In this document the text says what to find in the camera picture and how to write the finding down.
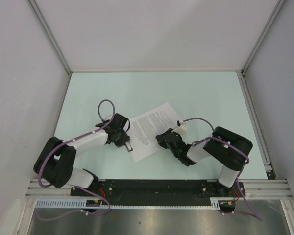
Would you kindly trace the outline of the right aluminium corner post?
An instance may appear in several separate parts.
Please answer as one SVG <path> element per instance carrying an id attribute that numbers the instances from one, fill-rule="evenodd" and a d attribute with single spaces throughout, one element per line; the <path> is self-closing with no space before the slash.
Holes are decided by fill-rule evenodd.
<path id="1" fill-rule="evenodd" d="M 249 54 L 244 66 L 241 69 L 241 74 L 245 76 L 246 72 L 248 71 L 250 65 L 252 64 L 253 60 L 255 59 L 258 51 L 260 50 L 262 44 L 265 42 L 265 39 L 268 37 L 273 25 L 277 21 L 280 13 L 282 12 L 284 6 L 286 5 L 287 0 L 278 0 L 277 4 L 275 5 L 272 13 L 270 14 L 264 28 L 262 29 L 260 36 L 258 37 L 251 53 Z"/>

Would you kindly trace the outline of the left aluminium corner post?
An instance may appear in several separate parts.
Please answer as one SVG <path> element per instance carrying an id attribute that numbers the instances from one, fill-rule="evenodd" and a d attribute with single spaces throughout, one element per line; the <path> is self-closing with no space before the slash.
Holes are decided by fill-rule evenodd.
<path id="1" fill-rule="evenodd" d="M 37 1 L 35 0 L 27 0 L 26 1 L 33 13 L 33 15 L 35 16 L 38 24 L 41 27 L 41 30 L 43 31 L 44 35 L 46 36 L 51 48 L 53 49 L 56 57 L 58 58 L 58 60 L 60 61 L 60 64 L 62 65 L 63 69 L 65 70 L 65 72 L 67 73 L 68 76 L 72 75 L 72 70 L 42 12 L 42 10 L 40 9 Z"/>

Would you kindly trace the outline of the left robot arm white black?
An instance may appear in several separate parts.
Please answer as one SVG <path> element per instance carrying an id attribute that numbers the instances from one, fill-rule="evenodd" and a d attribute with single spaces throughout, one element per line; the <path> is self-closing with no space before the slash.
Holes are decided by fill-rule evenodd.
<path id="1" fill-rule="evenodd" d="M 33 171 L 48 182 L 43 188 L 54 186 L 61 188 L 65 185 L 81 187 L 82 191 L 92 196 L 98 191 L 96 175 L 86 169 L 74 167 L 78 156 L 97 146 L 114 144 L 116 147 L 129 145 L 130 120 L 121 114 L 114 114 L 110 119 L 96 125 L 96 129 L 71 140 L 64 141 L 51 137 L 40 153 Z"/>

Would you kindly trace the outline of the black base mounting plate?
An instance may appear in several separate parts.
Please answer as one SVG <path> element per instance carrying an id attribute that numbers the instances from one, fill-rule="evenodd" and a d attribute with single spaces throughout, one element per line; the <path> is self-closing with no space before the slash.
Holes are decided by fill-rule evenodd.
<path id="1" fill-rule="evenodd" d="M 242 182 L 226 188 L 217 180 L 95 179 L 86 189 L 112 206 L 134 207 L 210 206 L 212 198 L 225 202 L 245 195 Z"/>

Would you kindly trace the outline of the aluminium corner post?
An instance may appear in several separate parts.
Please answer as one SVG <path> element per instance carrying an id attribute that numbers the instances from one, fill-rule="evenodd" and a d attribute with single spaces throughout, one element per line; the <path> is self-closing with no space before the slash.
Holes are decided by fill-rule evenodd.
<path id="1" fill-rule="evenodd" d="M 62 65 L 63 69 L 65 70 L 65 72 L 67 73 L 68 76 L 72 75 L 72 70 L 42 12 L 42 10 L 40 9 L 37 1 L 35 0 L 27 0 L 26 1 L 33 13 L 33 15 L 35 16 L 38 24 L 41 27 L 41 30 L 43 31 L 44 35 L 46 36 L 51 48 L 53 49 L 56 57 L 58 58 L 58 60 L 60 61 L 60 64 Z"/>
<path id="2" fill-rule="evenodd" d="M 249 54 L 244 66 L 241 69 L 241 74 L 245 76 L 246 72 L 248 71 L 250 65 L 252 64 L 253 60 L 255 59 L 258 51 L 260 50 L 262 44 L 265 42 L 265 39 L 268 37 L 273 25 L 277 21 L 280 13 L 282 12 L 284 6 L 286 5 L 287 0 L 278 0 L 277 4 L 275 5 L 272 13 L 270 14 L 264 28 L 262 29 L 260 36 L 258 37 L 251 53 Z"/>

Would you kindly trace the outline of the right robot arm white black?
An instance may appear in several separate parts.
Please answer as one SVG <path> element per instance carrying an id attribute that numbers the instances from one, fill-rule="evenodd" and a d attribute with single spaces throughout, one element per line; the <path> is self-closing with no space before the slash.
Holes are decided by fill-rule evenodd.
<path id="1" fill-rule="evenodd" d="M 228 196 L 234 190 L 234 183 L 244 166 L 249 163 L 253 143 L 247 138 L 223 127 L 216 127 L 212 134 L 191 144 L 185 143 L 173 129 L 157 135 L 157 144 L 170 152 L 185 166 L 213 157 L 222 164 L 216 190 L 221 196 Z"/>

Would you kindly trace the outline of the text paper sheet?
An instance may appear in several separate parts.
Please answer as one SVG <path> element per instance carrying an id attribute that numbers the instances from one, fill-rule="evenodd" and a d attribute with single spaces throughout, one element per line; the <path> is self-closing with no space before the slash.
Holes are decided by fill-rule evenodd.
<path id="1" fill-rule="evenodd" d="M 137 162 L 161 149 L 156 136 L 169 128 L 174 130 L 178 120 L 182 120 L 181 116 L 168 102 L 130 119 L 137 137 L 134 149 Z"/>

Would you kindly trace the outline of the aluminium front frame rail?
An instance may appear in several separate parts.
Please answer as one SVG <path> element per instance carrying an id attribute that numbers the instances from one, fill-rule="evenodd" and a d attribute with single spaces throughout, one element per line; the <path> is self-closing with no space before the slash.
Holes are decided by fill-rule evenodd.
<path id="1" fill-rule="evenodd" d="M 287 180 L 240 180 L 243 184 L 246 198 L 251 200 L 291 200 L 293 198 Z M 38 180 L 30 181 L 26 198 L 69 198 L 71 186 L 62 188 L 53 186 L 43 188 Z"/>

